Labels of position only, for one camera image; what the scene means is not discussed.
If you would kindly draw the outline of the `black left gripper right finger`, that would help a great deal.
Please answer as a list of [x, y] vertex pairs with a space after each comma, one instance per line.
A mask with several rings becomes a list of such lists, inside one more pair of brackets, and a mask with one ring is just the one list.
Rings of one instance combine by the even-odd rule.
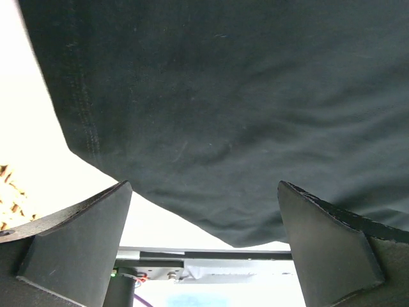
[[408, 306], [408, 232], [289, 182], [277, 196], [306, 306]]

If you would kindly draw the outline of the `black flower print t-shirt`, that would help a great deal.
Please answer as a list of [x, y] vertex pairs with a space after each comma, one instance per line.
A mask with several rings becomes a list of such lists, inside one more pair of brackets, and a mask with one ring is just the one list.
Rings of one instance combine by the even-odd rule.
[[408, 229], [407, 1], [21, 1], [69, 149], [236, 248], [277, 185]]

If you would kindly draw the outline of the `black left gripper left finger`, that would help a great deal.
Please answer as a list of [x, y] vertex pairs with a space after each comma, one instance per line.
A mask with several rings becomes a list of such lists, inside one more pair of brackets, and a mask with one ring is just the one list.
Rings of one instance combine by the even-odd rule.
[[120, 182], [1, 231], [1, 306], [102, 306], [131, 196]]

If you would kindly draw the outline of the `wicker laundry basket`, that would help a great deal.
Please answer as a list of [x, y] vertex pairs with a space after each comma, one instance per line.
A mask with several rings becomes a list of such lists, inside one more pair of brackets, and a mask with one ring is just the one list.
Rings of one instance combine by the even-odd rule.
[[25, 182], [10, 164], [1, 165], [1, 231], [37, 220], [39, 211], [27, 196]]

